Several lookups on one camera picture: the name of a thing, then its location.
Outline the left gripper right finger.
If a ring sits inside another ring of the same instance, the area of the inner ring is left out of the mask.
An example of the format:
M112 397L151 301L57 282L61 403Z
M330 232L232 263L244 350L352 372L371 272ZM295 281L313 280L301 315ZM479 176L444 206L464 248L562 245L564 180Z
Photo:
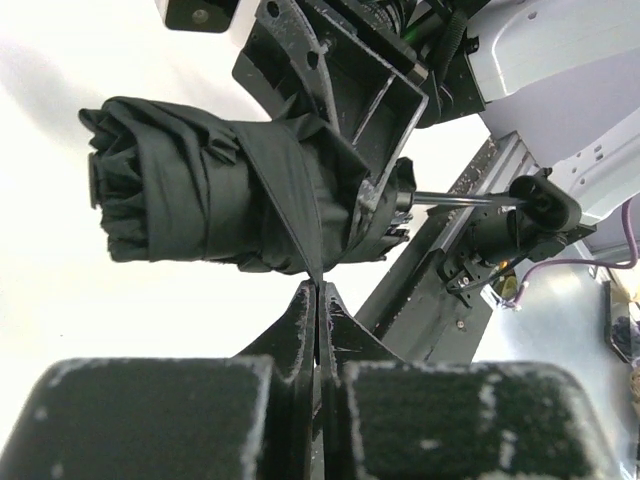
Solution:
M626 479L624 370L608 288L545 281L519 312L419 288L386 342L326 289L338 418L330 479Z

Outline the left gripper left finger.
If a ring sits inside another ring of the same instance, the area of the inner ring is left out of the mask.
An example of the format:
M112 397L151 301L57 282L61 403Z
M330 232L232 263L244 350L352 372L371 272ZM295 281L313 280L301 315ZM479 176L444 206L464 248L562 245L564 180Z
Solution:
M318 291L230 358L74 358L34 385L13 479L306 479Z

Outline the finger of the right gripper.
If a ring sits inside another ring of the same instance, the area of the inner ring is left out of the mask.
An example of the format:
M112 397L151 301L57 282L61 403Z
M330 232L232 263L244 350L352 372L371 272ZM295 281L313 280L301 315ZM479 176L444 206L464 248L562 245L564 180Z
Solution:
M368 169L357 199L363 208L374 210L428 99L357 38L337 35L325 62L337 128Z
M312 112L345 133L342 16L327 1L262 1L232 75L273 118Z

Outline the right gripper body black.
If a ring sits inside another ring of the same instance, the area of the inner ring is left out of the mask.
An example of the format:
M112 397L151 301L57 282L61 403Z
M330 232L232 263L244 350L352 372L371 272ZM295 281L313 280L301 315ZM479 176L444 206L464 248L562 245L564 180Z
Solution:
M412 23L414 1L299 1L313 32L307 68L332 85L379 85L396 75L440 85L450 66L450 5L429 1Z

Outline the black folding umbrella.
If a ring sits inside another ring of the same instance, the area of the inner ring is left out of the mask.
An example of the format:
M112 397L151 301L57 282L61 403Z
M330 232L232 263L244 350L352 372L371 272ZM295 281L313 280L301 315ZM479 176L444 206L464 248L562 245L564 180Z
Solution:
M320 279L383 260L408 238L412 161L396 162L369 209L371 168L313 114L235 121L113 97L78 117L92 133L91 201L116 262L208 261Z

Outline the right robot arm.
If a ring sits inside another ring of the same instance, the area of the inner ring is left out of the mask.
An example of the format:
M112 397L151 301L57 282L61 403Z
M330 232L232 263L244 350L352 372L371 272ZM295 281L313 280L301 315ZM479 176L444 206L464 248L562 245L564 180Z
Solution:
M359 85L374 112L393 85L400 116L354 193L358 218L379 207L412 129L479 114L517 132L594 224L639 190L639 98L609 100L639 70L635 1L244 1L230 28L234 77L268 111L300 101L342 135L340 94Z

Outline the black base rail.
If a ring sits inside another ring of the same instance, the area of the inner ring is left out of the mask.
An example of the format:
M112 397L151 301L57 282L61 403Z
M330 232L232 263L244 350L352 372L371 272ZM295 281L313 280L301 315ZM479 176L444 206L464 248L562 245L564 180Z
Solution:
M429 216L357 320L404 360L470 362L491 316L483 288L596 230L560 193L553 172L535 164L517 134L488 139L452 193L513 193L541 207L482 206Z

